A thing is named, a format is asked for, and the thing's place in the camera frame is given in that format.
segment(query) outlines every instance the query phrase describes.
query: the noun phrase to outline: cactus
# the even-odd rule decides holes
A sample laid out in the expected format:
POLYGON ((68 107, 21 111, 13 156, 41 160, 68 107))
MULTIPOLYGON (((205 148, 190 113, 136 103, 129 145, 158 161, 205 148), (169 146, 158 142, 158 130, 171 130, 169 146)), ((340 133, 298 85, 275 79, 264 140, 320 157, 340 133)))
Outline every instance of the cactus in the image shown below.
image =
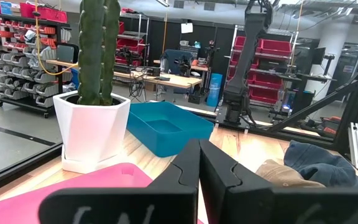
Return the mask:
POLYGON ((121 8, 117 0, 82 0, 80 9, 78 104, 109 106, 121 8))

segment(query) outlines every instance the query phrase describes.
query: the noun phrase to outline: white flower pot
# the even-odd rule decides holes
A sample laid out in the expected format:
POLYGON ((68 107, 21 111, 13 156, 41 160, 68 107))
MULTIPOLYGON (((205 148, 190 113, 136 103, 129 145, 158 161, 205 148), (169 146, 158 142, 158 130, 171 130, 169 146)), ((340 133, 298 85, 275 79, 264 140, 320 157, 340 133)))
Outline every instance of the white flower pot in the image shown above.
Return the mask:
POLYGON ((111 94, 120 104, 86 106, 68 102, 77 91, 53 97, 63 138, 63 169, 89 173, 116 164, 124 140, 131 101, 111 94))

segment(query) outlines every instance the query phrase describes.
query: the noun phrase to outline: pillar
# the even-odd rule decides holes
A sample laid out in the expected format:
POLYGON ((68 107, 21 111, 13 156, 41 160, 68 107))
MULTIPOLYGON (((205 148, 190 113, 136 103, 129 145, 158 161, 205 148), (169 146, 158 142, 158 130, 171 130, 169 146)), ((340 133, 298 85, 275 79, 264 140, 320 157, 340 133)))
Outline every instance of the pillar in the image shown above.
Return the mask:
MULTIPOLYGON (((325 24, 322 29, 318 47, 326 48, 325 55, 335 55, 335 59, 331 61, 331 65, 328 69, 328 74, 330 74, 331 77, 334 75, 336 65, 338 63, 339 57, 341 56, 342 48, 346 41, 347 33, 349 31, 350 26, 351 22, 349 20, 334 20, 325 24)), ((324 59, 321 65, 326 68, 327 62, 328 60, 324 59)), ((311 75, 322 75, 323 73, 324 69, 320 65, 312 65, 310 70, 311 75)), ((321 83, 309 80, 306 84, 306 90, 311 92, 315 91, 316 96, 314 96, 314 100, 318 101, 327 95, 329 84, 330 82, 321 83)))

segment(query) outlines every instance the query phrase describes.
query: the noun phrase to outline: blue fabric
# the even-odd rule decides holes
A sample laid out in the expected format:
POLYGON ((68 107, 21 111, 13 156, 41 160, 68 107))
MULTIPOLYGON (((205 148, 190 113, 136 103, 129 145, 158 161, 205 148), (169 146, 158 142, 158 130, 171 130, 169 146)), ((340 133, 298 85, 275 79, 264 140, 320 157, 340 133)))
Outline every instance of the blue fabric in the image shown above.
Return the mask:
POLYGON ((291 141, 284 164, 298 171, 305 180, 326 187, 358 187, 358 176, 349 162, 312 144, 291 141))
POLYGON ((168 60, 168 65, 165 65, 164 71, 168 73, 168 70, 171 70, 171 74, 180 75, 180 67, 178 64, 175 64, 175 59, 181 60, 182 56, 185 56, 191 65, 193 61, 193 56, 190 52, 171 49, 165 50, 164 53, 161 55, 161 61, 163 59, 168 60))

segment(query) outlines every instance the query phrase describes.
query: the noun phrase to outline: tan fabric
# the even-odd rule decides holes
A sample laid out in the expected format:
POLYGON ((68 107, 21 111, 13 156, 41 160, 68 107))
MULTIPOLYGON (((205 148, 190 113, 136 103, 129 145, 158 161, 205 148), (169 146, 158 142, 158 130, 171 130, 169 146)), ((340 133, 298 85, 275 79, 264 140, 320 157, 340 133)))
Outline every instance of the tan fabric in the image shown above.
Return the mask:
POLYGON ((266 160, 256 174, 277 187, 325 187, 323 184, 303 179, 296 170, 280 165, 271 159, 266 160))

